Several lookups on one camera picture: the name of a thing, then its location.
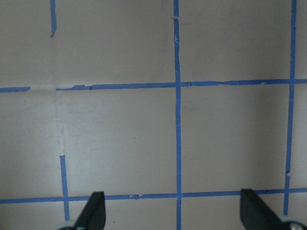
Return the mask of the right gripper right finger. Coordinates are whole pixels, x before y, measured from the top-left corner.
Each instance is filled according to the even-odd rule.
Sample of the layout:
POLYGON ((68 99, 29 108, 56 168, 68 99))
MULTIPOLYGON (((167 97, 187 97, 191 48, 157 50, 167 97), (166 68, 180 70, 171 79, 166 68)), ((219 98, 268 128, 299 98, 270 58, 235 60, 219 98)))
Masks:
POLYGON ((283 230, 283 222, 252 189, 241 189, 240 220, 246 230, 283 230))

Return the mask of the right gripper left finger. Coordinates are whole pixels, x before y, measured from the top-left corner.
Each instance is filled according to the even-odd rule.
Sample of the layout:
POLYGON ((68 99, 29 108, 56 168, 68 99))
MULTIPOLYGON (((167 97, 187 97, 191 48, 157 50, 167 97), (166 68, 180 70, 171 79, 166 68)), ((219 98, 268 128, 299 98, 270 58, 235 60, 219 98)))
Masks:
POLYGON ((104 192, 93 192, 73 225, 74 230, 103 230, 106 224, 104 192))

